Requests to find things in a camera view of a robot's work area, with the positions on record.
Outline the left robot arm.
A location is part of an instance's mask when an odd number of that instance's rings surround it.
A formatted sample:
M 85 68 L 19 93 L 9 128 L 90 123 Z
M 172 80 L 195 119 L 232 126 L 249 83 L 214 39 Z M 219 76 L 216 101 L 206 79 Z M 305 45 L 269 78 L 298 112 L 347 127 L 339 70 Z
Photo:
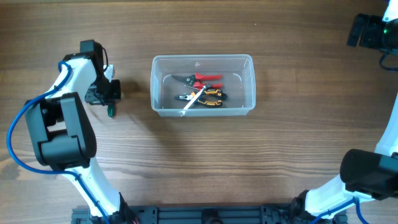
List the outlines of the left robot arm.
M 92 223 L 140 223 L 96 160 L 96 136 L 83 106 L 107 106 L 112 117 L 121 99 L 106 50 L 84 40 L 78 53 L 59 62 L 58 70 L 50 90 L 27 101 L 23 111 L 37 161 L 50 167 L 48 174 L 63 175 L 76 187 L 89 205 Z

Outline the small silver wrench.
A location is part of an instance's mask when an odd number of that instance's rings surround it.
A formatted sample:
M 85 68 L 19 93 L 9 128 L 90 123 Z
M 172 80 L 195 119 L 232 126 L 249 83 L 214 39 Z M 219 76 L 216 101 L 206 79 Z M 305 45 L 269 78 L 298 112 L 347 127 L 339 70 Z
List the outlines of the small silver wrench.
M 208 88 L 210 88 L 211 85 L 210 84 L 206 84 L 203 86 L 203 88 L 195 94 L 195 96 L 187 103 L 187 105 L 183 108 L 183 110 L 180 112 L 180 114 L 182 116 L 185 116 L 185 113 L 187 112 L 187 110 L 191 107 L 192 104 L 194 104 L 194 102 L 198 99 L 199 96 L 201 96 L 201 94 Z

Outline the red black screwdriver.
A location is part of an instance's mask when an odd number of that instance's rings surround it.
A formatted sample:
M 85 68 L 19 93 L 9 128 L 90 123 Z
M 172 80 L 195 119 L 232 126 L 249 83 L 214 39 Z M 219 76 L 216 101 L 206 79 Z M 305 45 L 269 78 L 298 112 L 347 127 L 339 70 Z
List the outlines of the red black screwdriver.
M 194 88 L 194 87 L 192 87 L 192 86 L 188 86 L 188 85 L 184 85 L 184 86 L 187 87 L 187 88 L 191 88 L 191 89 L 193 89 L 193 90 L 199 90 L 199 89 Z

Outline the red handled cutting pliers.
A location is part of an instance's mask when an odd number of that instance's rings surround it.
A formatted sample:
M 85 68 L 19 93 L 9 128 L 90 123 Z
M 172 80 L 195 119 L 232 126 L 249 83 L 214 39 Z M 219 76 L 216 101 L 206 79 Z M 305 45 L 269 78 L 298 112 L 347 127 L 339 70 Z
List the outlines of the red handled cutting pliers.
M 182 82 L 188 86 L 192 86 L 197 89 L 202 89 L 205 83 L 203 81 L 215 81 L 222 79 L 222 75 L 202 75 L 201 73 L 195 73 L 189 76 L 171 75 L 172 78 L 179 82 Z

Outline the green handled screwdriver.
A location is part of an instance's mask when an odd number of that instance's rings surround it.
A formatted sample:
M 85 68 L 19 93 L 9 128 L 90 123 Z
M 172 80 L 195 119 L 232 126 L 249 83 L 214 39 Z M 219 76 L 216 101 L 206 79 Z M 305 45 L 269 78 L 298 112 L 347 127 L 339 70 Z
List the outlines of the green handled screwdriver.
M 116 106 L 115 104 L 109 104 L 107 108 L 107 113 L 110 118 L 113 118 L 116 113 Z

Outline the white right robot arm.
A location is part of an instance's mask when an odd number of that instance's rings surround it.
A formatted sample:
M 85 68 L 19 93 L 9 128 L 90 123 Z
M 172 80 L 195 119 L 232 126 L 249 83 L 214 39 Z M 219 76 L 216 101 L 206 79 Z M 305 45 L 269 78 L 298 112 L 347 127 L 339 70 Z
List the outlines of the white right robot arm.
M 397 55 L 397 13 L 384 16 L 358 14 L 346 43 L 382 53 L 379 65 L 388 72 L 397 68 L 383 64 L 386 57 Z M 291 203 L 291 222 L 318 223 L 331 220 L 338 213 L 355 206 L 364 223 L 360 205 L 363 202 L 397 197 L 397 106 L 382 138 L 373 152 L 349 150 L 340 165 L 340 173 L 317 189 L 306 190 Z

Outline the orange black pliers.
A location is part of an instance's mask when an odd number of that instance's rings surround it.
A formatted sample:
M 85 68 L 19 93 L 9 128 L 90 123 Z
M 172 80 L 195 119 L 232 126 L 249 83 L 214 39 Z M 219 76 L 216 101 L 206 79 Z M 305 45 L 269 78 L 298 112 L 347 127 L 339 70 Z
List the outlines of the orange black pliers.
M 197 91 L 193 91 L 188 94 L 177 95 L 174 96 L 174 99 L 180 101 L 191 101 L 197 93 Z M 223 105 L 223 100 L 225 99 L 227 99 L 227 94 L 222 90 L 210 88 L 204 90 L 193 104 L 207 108 L 219 108 Z

